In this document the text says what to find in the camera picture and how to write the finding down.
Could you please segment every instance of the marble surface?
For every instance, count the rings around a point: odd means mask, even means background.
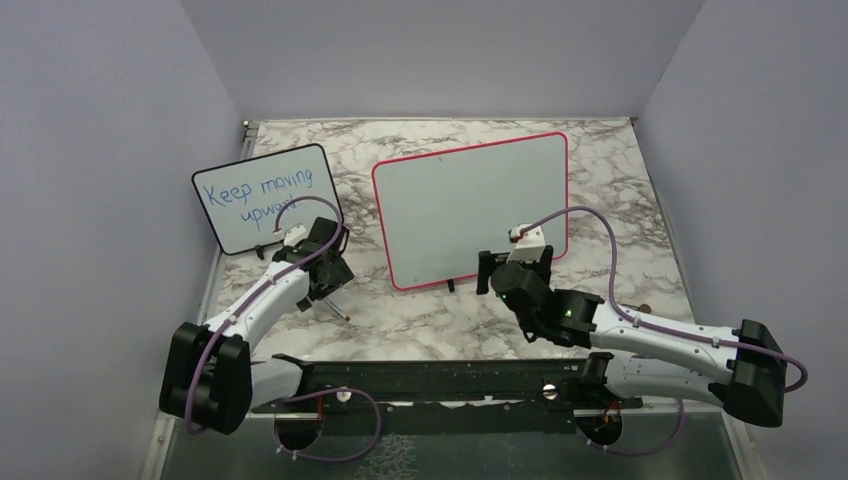
[[[287,353],[310,360],[471,360],[585,355],[544,340],[528,344],[514,316],[493,294],[477,296],[473,279],[400,292],[392,287],[371,167],[380,160],[551,131],[569,139],[569,205],[587,205],[610,221],[619,242],[616,295],[647,303],[656,315],[692,322],[683,283],[627,119],[609,120],[340,120],[282,121],[260,126],[255,155],[320,143],[351,229],[345,258],[356,278],[331,298],[344,322],[316,304],[285,315],[260,342],[257,359]],[[551,285],[607,296],[609,242],[601,223],[576,213],[569,249],[555,261]],[[223,311],[270,260],[228,257],[213,313]]]

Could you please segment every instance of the marker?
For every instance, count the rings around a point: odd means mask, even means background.
[[[324,302],[324,305],[326,305],[326,306],[330,307],[330,310],[332,310],[332,311],[333,311],[333,313],[335,313],[336,315],[338,315],[338,317],[339,317],[339,318],[341,318],[342,320],[344,320],[344,321],[346,321],[346,322],[349,322],[349,321],[350,321],[350,317],[349,317],[349,316],[347,316],[347,315],[345,315],[345,314],[344,314],[344,312],[342,312],[342,309],[341,309],[341,308],[339,308],[339,306],[338,306],[338,305],[336,305],[335,303],[333,303],[333,301],[332,301],[332,300],[330,300],[329,298],[325,298],[324,300],[321,300],[321,301],[322,301],[322,302]]]

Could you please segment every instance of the red frame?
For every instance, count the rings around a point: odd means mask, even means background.
[[[392,270],[392,256],[389,254],[389,241],[386,238],[386,226],[383,223],[383,209],[380,206],[380,194],[377,191],[377,178],[374,175],[375,172],[377,171],[377,167],[380,167],[382,165],[387,165],[389,163],[405,162],[407,160],[416,160],[416,159],[419,159],[419,158],[434,157],[434,156],[438,156],[438,155],[444,155],[446,153],[455,153],[455,152],[462,152],[464,150],[474,150],[474,149],[477,149],[477,148],[493,147],[495,145],[503,145],[505,143],[515,143],[515,142],[520,142],[520,141],[523,141],[523,140],[532,140],[534,138],[550,137],[550,136],[553,136],[553,135],[559,135],[560,137],[563,138],[563,140],[565,140],[565,208],[568,208],[568,137],[566,137],[565,134],[562,133],[562,132],[540,133],[540,134],[536,134],[536,135],[530,135],[530,136],[527,136],[527,137],[511,138],[509,140],[499,140],[497,142],[481,143],[479,145],[472,145],[470,147],[459,147],[459,148],[452,148],[452,149],[449,149],[449,150],[439,150],[437,152],[422,153],[422,154],[418,154],[418,155],[411,155],[411,156],[408,156],[408,157],[394,158],[394,159],[391,159],[391,160],[382,160],[380,162],[377,162],[377,164],[374,165],[371,168],[371,185],[374,188],[374,198],[377,200],[377,212],[380,215],[380,230],[383,232],[383,246],[386,248],[386,260],[389,262],[389,276],[391,277],[392,285],[395,287],[395,289],[400,290],[400,291],[406,291],[406,290],[412,290],[412,289],[415,289],[415,288],[424,288],[424,287],[429,287],[429,286],[432,286],[432,285],[440,285],[440,284],[442,284],[442,283],[444,283],[444,282],[446,282],[450,279],[446,278],[444,280],[438,280],[436,282],[430,282],[430,283],[422,283],[421,285],[412,285],[410,287],[401,287],[401,286],[398,286],[397,283],[395,283],[395,272],[394,272],[394,270]],[[554,260],[557,260],[557,259],[564,257],[567,252],[568,252],[568,215],[565,216],[565,249],[562,251],[562,255],[555,257]],[[466,279],[466,278],[472,278],[472,277],[476,277],[476,276],[477,276],[476,273],[470,273],[468,275],[462,275],[460,277],[454,278],[453,280],[463,280],[463,279]]]

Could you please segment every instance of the white wall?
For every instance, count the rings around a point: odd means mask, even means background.
[[[176,0],[0,6],[0,477],[135,478],[240,117]]]
[[[755,429],[775,479],[848,468],[846,25],[844,0],[706,0],[636,127],[696,319],[764,322],[810,369]]]
[[[251,119],[637,116],[701,0],[182,0]]]

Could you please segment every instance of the whiteboard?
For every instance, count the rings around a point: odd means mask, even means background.
[[[339,207],[327,156],[318,144],[201,170],[191,182],[227,255],[278,242],[274,220],[293,198],[315,195]],[[316,217],[336,218],[326,205],[303,201],[286,209],[280,228],[285,231],[302,223],[309,229]]]
[[[568,140],[559,132],[379,162],[371,170],[392,283],[399,290],[476,275],[482,250],[567,206]],[[543,227],[561,257],[567,218]]]

